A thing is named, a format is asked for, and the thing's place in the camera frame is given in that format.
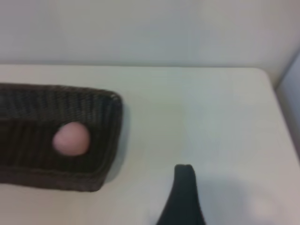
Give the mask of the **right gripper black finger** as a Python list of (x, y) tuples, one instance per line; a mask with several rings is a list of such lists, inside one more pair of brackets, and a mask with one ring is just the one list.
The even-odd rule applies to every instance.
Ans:
[(157, 224), (206, 225), (191, 165), (175, 166), (172, 189)]

